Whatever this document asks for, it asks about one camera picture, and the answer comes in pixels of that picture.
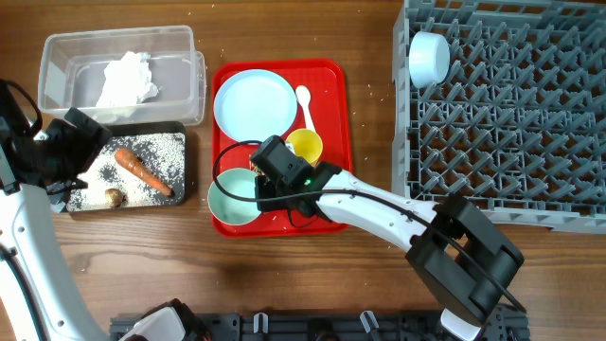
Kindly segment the green bowl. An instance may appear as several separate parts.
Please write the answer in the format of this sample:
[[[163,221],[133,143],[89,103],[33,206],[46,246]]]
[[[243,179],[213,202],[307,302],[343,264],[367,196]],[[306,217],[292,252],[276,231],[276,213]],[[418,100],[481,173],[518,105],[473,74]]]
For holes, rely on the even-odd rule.
[[[251,170],[237,168],[222,172],[218,180],[228,192],[240,197],[253,198],[256,177],[257,175]],[[249,224],[261,214],[255,202],[244,202],[229,197],[217,188],[215,182],[209,187],[207,202],[212,215],[223,224],[235,226]]]

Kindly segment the yellow plastic cup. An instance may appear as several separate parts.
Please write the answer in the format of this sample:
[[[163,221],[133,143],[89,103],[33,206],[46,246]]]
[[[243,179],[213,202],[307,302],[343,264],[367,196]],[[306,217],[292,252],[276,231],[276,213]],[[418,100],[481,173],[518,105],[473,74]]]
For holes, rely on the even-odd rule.
[[[310,165],[315,166],[323,152],[323,141],[320,135],[309,129],[297,129],[286,139],[293,148],[294,154],[303,157]]]

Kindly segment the orange carrot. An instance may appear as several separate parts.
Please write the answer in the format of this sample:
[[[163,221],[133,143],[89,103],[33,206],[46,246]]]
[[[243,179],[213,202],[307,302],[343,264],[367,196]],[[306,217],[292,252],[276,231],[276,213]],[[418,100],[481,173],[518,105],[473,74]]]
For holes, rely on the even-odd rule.
[[[145,167],[138,157],[129,149],[120,148],[115,153],[117,164],[132,175],[156,189],[167,197],[173,196],[172,189]]]

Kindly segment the brown food scrap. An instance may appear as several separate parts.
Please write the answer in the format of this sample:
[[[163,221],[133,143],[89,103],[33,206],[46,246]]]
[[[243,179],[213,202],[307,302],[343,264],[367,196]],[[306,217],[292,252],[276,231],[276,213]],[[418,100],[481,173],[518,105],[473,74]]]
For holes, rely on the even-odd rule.
[[[105,198],[109,207],[118,208],[125,202],[125,195],[117,188],[105,190]]]

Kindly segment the light blue plate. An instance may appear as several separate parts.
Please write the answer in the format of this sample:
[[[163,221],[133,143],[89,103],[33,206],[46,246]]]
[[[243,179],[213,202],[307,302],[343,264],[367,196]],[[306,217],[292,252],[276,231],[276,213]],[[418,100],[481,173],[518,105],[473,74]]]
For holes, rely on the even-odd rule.
[[[265,140],[293,126],[297,100],[292,86],[277,73],[250,69],[220,86],[213,110],[218,127],[232,140]]]

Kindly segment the white napkin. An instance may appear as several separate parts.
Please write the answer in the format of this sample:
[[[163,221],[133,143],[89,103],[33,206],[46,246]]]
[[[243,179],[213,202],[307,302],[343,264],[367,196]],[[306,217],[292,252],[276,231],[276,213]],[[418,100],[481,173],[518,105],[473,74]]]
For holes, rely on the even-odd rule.
[[[120,60],[111,61],[105,67],[101,95],[97,107],[126,107],[141,104],[156,97],[159,88],[152,82],[147,52],[126,52]]]

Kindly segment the white plastic spoon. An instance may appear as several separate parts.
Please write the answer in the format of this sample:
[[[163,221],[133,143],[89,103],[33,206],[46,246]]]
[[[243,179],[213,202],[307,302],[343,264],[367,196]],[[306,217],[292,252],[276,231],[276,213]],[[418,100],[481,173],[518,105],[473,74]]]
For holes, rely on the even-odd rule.
[[[295,88],[295,95],[299,105],[302,108],[306,128],[308,130],[315,131],[312,115],[310,112],[310,104],[312,99],[310,90],[304,85],[298,85]]]

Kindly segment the light blue bowl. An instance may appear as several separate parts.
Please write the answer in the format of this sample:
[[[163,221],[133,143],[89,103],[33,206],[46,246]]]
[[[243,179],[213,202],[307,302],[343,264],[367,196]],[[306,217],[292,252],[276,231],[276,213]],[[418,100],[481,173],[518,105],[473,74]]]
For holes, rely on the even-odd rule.
[[[425,88],[445,80],[450,67],[450,48],[440,34],[418,32],[410,44],[409,73],[415,87]]]

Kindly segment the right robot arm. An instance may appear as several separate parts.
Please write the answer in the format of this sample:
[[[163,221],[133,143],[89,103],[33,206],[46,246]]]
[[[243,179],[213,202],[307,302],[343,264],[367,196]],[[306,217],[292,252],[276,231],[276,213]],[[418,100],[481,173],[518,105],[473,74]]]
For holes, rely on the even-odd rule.
[[[261,173],[261,210],[292,209],[305,218],[348,224],[397,246],[442,305],[441,327],[475,340],[524,263],[521,251],[468,199],[408,199],[375,188],[327,162],[311,166],[272,135],[252,153]]]

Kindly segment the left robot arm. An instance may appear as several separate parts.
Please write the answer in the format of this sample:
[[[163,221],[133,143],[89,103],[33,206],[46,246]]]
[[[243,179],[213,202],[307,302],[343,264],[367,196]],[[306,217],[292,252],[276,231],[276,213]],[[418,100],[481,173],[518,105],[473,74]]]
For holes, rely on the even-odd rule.
[[[56,240],[51,201],[72,189],[112,134],[76,108],[29,121],[1,82],[1,300],[19,340],[105,340]]]

